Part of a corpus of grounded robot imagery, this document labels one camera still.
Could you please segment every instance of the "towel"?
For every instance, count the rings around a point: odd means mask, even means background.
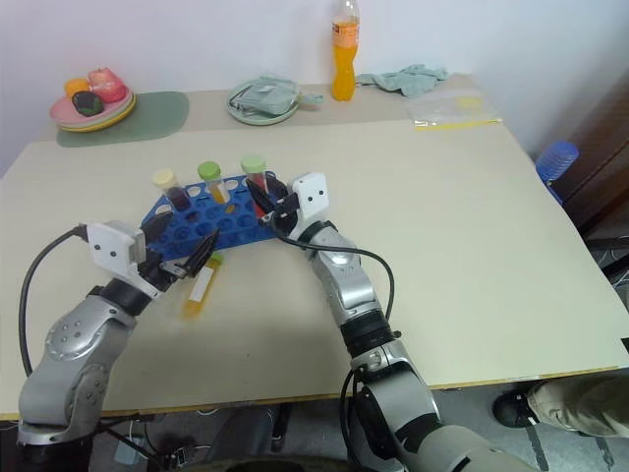
[[[378,86],[386,91],[400,90],[405,96],[416,96],[431,91],[447,77],[445,69],[429,69],[424,64],[413,64],[400,72],[361,74],[356,78],[356,83],[361,86]]]

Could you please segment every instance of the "white table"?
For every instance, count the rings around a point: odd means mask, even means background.
[[[393,267],[391,324],[432,387],[629,365],[627,312],[504,126],[418,132],[401,97],[359,89],[350,104],[328,99],[318,114],[258,129],[231,121],[224,95],[191,94],[189,123],[161,140],[62,148],[49,130],[2,179],[2,417],[18,410],[18,296],[41,248],[81,221],[140,223],[158,197],[154,169],[195,182],[199,162],[235,175],[252,152],[283,179],[326,174],[330,219]],[[140,316],[106,410],[338,394],[349,358],[303,254],[266,241],[224,256],[200,320],[179,316],[189,283]],[[386,303],[386,275],[364,265]],[[29,297],[34,364],[50,326],[106,281],[78,239],[45,260]]]

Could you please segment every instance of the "shoe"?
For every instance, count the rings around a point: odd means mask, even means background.
[[[493,417],[507,428],[526,428],[540,422],[529,407],[526,394],[509,391],[495,399],[491,407]]]

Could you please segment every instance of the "person's leg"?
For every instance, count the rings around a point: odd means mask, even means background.
[[[538,421],[592,436],[629,438],[629,376],[605,374],[539,383],[528,393],[509,392],[493,403],[504,426],[524,428]]]

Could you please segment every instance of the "white wall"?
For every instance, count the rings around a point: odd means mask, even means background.
[[[567,137],[629,68],[627,0],[359,1],[358,72],[473,73],[529,151]],[[0,175],[63,83],[98,66],[138,91],[224,89],[260,72],[329,82],[331,4],[3,0]],[[548,136],[558,124],[566,136]]]

